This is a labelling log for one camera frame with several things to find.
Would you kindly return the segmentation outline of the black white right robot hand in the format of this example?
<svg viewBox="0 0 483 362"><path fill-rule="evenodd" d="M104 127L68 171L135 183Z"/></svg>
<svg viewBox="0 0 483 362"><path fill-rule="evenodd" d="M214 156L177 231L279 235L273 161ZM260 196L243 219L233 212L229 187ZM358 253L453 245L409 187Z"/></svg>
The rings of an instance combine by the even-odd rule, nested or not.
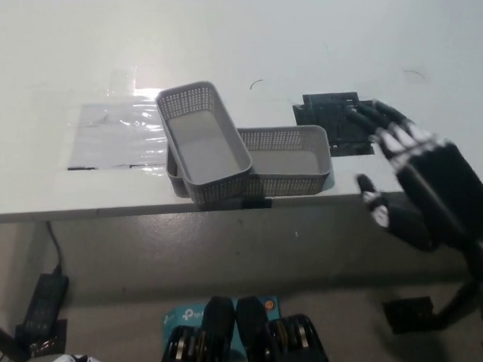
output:
<svg viewBox="0 0 483 362"><path fill-rule="evenodd" d="M465 256L483 254L483 184L459 148L378 100L345 115L381 149L410 202L391 202L358 174L362 201L378 226L421 251L446 245Z"/></svg>

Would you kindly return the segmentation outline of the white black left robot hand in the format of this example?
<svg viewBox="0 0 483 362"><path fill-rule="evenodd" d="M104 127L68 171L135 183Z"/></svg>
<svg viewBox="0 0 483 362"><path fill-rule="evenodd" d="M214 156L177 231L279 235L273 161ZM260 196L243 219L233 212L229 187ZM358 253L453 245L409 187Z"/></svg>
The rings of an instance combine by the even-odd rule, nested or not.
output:
<svg viewBox="0 0 483 362"><path fill-rule="evenodd" d="M88 355L68 355L63 354L62 356L54 359L52 362L101 362L99 359L96 359L92 356Z"/></svg>

